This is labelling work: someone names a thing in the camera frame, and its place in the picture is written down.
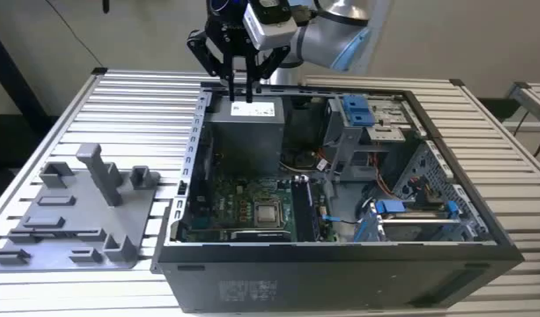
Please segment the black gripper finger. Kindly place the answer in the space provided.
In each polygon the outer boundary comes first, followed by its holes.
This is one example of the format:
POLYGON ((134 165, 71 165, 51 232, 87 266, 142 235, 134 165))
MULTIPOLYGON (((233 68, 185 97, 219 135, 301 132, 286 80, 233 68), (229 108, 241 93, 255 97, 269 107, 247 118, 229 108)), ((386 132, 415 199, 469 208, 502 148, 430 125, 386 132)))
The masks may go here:
POLYGON ((221 62, 211 53, 206 45, 206 40, 207 37, 205 31, 191 30, 186 39, 187 49, 198 60, 206 73, 211 77, 219 77, 221 82, 226 85, 229 100, 234 101, 234 72, 231 68, 231 56, 225 55, 223 61, 221 62))
POLYGON ((246 103, 253 102, 253 85, 261 79, 267 79, 278 65, 283 61, 290 51, 290 46, 277 47, 271 50, 270 55, 258 65, 255 63, 255 58, 258 55, 258 50, 249 45, 245 51, 245 66, 246 66, 246 89, 245 89, 245 101, 246 103))

